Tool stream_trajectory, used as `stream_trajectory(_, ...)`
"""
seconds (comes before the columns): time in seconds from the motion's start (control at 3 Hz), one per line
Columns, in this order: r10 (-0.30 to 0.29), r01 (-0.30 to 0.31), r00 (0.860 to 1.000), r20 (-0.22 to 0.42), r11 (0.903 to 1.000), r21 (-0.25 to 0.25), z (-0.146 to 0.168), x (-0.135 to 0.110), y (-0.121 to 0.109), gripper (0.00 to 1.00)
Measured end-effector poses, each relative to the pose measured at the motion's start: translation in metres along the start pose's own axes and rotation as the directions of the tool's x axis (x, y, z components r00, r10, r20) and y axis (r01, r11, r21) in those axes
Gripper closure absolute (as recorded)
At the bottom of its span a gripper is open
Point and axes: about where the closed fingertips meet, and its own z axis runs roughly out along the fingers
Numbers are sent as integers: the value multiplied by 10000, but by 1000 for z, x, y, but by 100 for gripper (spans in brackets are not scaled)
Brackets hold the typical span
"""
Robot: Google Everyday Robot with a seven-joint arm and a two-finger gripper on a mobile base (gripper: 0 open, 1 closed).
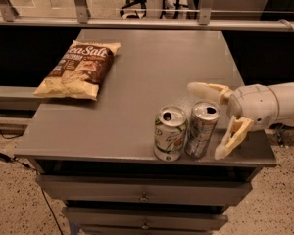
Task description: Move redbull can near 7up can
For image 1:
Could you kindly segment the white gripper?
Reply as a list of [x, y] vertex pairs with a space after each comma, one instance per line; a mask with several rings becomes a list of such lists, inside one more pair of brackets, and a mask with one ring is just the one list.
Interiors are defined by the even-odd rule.
[[256, 84], [232, 91], [228, 86], [213, 83], [190, 82], [187, 90], [200, 99], [227, 104], [230, 122], [225, 135], [215, 149], [215, 159], [227, 157], [252, 131], [264, 130], [277, 119], [278, 104], [267, 87]]

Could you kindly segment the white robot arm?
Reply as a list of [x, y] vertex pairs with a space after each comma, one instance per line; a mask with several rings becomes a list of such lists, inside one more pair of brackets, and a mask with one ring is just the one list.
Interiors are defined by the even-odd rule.
[[227, 157], [248, 132], [268, 129], [278, 123], [294, 127], [294, 82], [254, 84], [235, 90], [220, 84], [190, 82], [187, 90], [199, 99], [227, 105], [229, 125], [215, 149], [216, 160]]

